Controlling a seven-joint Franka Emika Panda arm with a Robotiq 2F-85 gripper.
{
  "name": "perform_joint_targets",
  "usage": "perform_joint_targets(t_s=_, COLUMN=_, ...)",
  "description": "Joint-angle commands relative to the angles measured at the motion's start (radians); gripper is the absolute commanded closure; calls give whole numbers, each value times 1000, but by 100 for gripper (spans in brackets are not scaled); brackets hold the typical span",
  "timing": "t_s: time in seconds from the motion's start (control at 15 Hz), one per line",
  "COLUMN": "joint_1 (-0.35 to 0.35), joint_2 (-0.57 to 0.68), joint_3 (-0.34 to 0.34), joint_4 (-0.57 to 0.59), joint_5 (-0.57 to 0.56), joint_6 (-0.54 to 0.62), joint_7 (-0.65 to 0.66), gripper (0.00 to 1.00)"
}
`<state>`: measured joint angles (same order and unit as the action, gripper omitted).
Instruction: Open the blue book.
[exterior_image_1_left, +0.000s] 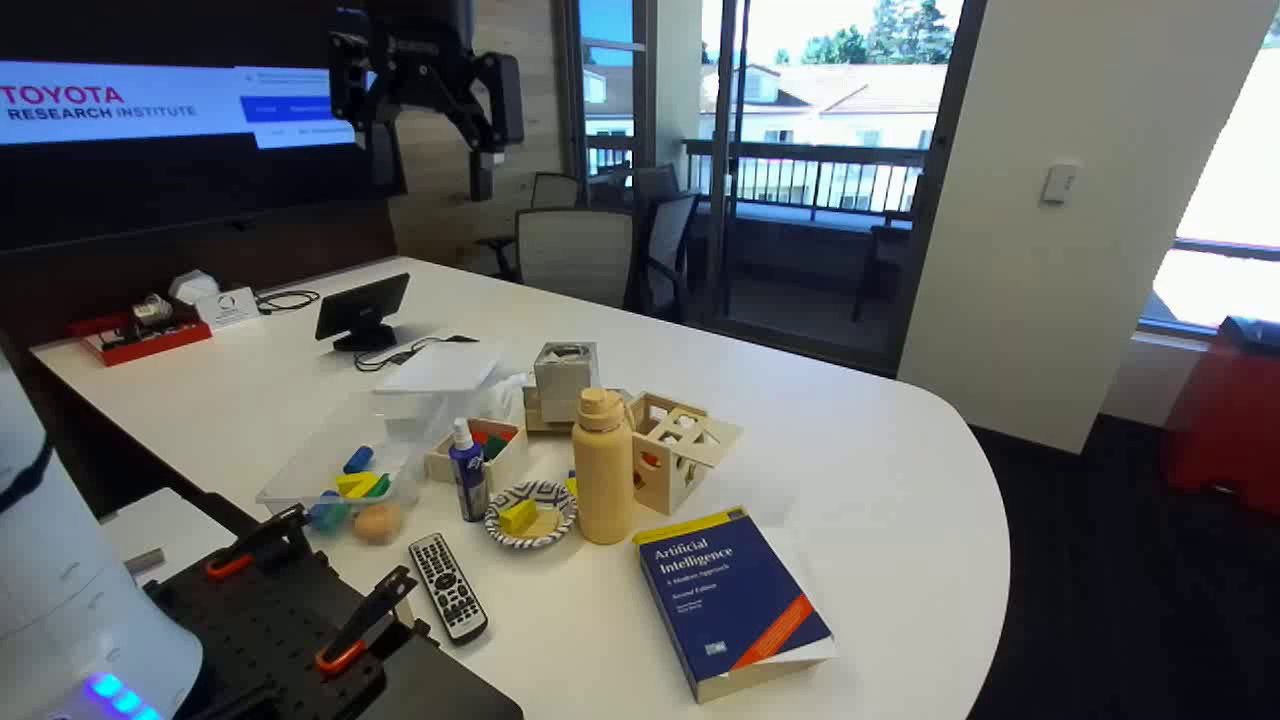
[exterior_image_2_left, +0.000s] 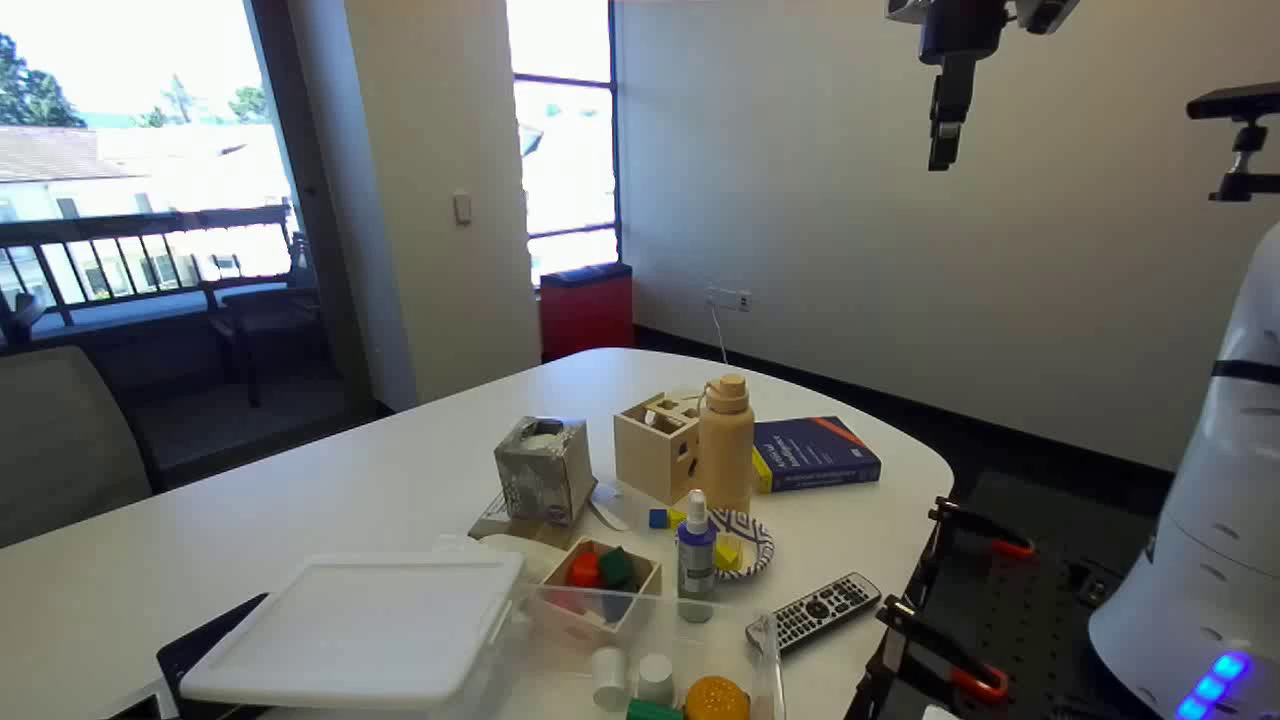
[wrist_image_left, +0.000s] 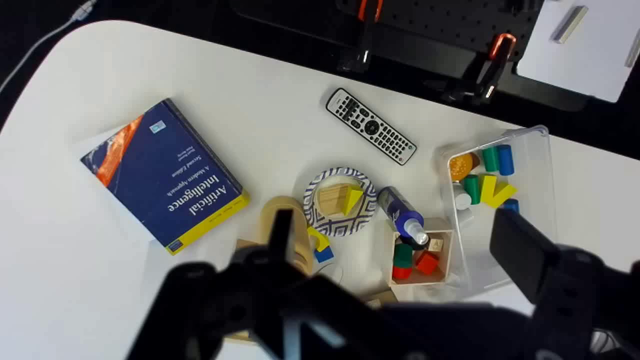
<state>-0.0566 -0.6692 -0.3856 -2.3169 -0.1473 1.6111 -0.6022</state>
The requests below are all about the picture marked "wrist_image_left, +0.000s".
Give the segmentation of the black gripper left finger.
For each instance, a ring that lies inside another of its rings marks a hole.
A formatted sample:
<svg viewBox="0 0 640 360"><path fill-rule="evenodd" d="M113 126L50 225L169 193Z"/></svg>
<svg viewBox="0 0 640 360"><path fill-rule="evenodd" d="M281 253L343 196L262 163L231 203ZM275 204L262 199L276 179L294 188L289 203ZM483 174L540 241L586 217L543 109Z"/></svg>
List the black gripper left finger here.
<svg viewBox="0 0 640 360"><path fill-rule="evenodd" d="M289 259L289 243L292 231L292 210L279 210L268 241L268 263L279 264Z"/></svg>

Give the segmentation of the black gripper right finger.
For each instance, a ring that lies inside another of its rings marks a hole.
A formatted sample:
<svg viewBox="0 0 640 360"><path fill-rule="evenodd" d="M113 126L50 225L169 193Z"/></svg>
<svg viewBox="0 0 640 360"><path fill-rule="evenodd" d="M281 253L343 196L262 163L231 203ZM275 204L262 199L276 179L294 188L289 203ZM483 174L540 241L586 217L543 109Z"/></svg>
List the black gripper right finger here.
<svg viewBox="0 0 640 360"><path fill-rule="evenodd" d="M528 303L545 298L548 274L579 257L577 248L551 243L515 210L495 214L491 255Z"/></svg>

